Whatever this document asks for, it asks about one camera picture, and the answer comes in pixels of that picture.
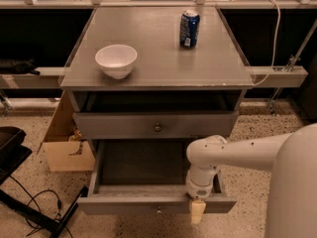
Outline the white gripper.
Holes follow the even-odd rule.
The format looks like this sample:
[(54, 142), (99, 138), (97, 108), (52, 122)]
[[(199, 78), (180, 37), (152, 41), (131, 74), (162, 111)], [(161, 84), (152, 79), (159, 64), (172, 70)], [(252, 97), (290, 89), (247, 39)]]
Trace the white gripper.
[(212, 184), (197, 185), (190, 178), (186, 179), (186, 191), (192, 199), (189, 202), (189, 212), (192, 224), (199, 224), (206, 208), (206, 202), (201, 199), (206, 199), (210, 196)]

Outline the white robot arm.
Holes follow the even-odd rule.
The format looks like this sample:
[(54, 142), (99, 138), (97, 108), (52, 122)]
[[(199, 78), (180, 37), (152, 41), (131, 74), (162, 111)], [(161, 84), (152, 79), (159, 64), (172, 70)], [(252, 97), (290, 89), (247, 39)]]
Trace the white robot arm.
[(317, 125), (240, 142), (215, 135), (189, 144), (186, 189), (198, 224), (223, 165), (270, 173), (264, 238), (317, 238)]

